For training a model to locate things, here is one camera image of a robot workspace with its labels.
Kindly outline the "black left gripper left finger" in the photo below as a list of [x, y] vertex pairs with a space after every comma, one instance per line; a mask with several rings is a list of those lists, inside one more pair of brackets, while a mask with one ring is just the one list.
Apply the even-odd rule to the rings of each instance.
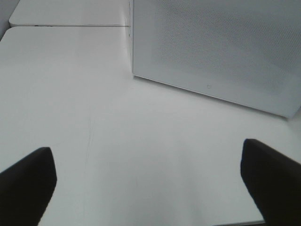
[[0, 224], [37, 226], [52, 198], [57, 175], [52, 151], [41, 147], [0, 173]]

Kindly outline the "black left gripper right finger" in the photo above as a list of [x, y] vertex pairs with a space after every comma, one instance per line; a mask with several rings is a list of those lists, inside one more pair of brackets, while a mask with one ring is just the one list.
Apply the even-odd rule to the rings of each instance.
[[257, 139], [243, 143], [242, 180], [268, 226], [301, 224], [301, 165]]

